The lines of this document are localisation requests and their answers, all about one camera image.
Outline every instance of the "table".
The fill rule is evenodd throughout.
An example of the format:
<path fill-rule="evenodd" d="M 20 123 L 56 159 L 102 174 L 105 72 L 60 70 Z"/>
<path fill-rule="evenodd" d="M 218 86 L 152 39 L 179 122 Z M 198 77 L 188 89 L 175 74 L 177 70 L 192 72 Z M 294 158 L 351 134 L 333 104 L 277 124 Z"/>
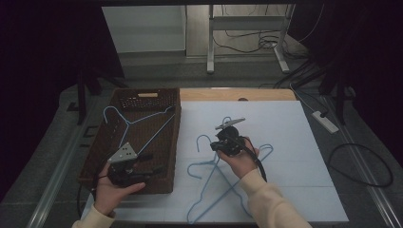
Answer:
<path fill-rule="evenodd" d="M 230 184 L 237 182 L 238 178 L 226 163 L 218 163 L 220 170 L 209 164 L 189 167 L 195 162 L 213 159 L 214 152 L 208 141 L 200 139 L 199 153 L 195 141 L 201 134 L 214 141 L 217 133 L 214 126 L 221 123 L 222 117 L 231 116 L 233 119 L 246 118 L 244 123 L 237 124 L 237 129 L 240 134 L 250 136 L 255 147 L 264 143 L 274 147 L 268 159 L 262 160 L 268 180 L 278 185 L 283 195 L 308 221 L 320 224 L 348 221 L 301 104 L 291 90 L 181 89 L 181 98 L 174 191 L 171 194 L 129 196 L 115 210 L 117 220 L 179 224 L 253 223 L 242 208 L 246 207 L 247 197 L 237 185 L 234 187 L 237 194 L 234 194 L 219 172 L 225 174 Z M 249 102 L 237 102 L 239 98 Z M 264 156 L 270 150 L 261 149 L 260 154 Z M 189 176 L 187 171 L 200 176 L 201 180 Z M 201 203 L 193 207 L 198 199 Z M 84 215 L 92 203 L 90 196 Z"/>

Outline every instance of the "table leg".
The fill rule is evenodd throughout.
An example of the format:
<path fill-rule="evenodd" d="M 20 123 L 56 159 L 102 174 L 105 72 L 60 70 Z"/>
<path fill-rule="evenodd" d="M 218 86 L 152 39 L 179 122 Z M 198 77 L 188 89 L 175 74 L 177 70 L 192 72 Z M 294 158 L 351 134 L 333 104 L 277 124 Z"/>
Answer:
<path fill-rule="evenodd" d="M 213 42 L 213 30 L 214 30 L 214 6 L 208 6 L 208 53 L 207 53 L 207 73 L 214 73 L 214 42 Z"/>
<path fill-rule="evenodd" d="M 287 62 L 284 60 L 284 48 L 282 47 L 282 43 L 284 42 L 284 37 L 287 34 L 288 26 L 291 22 L 291 17 L 293 16 L 295 5 L 289 5 L 288 10 L 286 11 L 286 15 L 284 17 L 284 21 L 281 26 L 281 31 L 279 33 L 278 43 L 275 47 L 276 57 L 278 59 L 279 66 L 281 67 L 281 71 L 283 73 L 290 72 L 290 68 L 287 65 Z"/>

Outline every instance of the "person's left hand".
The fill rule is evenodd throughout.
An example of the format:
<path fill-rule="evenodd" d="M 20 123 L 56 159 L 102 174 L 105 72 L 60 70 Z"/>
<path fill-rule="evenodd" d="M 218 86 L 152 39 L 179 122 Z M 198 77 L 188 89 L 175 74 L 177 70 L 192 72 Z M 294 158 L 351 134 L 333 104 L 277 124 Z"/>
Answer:
<path fill-rule="evenodd" d="M 109 214 L 119 205 L 119 203 L 131 193 L 138 192 L 145 187 L 145 183 L 136 183 L 127 188 L 120 188 L 113 185 L 107 177 L 107 170 L 110 164 L 107 162 L 99 175 L 97 196 L 94 203 L 95 209 L 100 213 L 109 216 Z"/>

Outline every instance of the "white wall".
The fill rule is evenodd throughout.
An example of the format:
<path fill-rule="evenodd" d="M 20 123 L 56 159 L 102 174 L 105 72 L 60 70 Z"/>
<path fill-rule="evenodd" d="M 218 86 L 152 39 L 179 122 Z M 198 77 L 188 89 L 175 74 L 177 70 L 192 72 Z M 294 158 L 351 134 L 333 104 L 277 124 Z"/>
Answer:
<path fill-rule="evenodd" d="M 104 7 L 118 53 L 185 50 L 184 6 Z"/>

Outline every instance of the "metal stand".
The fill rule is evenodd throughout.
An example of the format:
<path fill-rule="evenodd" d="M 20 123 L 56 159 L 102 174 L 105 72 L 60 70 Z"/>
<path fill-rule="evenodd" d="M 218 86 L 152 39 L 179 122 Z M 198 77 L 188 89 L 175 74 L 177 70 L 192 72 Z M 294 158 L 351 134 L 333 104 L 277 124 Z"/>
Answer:
<path fill-rule="evenodd" d="M 214 40 L 215 30 L 279 30 L 280 35 L 275 47 L 279 66 L 283 73 L 290 71 L 284 60 L 282 43 L 287 34 L 295 5 L 290 5 L 285 16 L 214 16 L 214 6 L 209 5 L 209 36 L 207 53 L 207 73 L 214 73 Z"/>

